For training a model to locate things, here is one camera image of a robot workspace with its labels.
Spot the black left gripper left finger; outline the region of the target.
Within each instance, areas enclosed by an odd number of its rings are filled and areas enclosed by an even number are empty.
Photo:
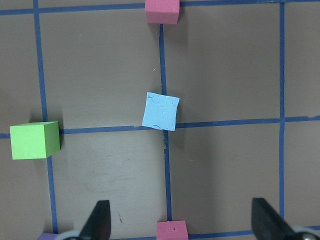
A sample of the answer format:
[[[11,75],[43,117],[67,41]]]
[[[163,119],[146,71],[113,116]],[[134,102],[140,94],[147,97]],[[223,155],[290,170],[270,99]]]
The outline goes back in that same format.
[[[109,200],[99,200],[80,231],[81,240],[109,240],[111,236],[111,208]]]

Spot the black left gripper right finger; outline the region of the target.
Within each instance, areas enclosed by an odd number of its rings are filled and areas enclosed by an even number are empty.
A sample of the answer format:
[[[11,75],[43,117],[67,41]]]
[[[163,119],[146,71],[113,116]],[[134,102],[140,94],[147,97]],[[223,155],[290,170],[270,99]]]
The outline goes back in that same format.
[[[251,229],[257,240],[287,240],[293,229],[262,197],[251,201]]]

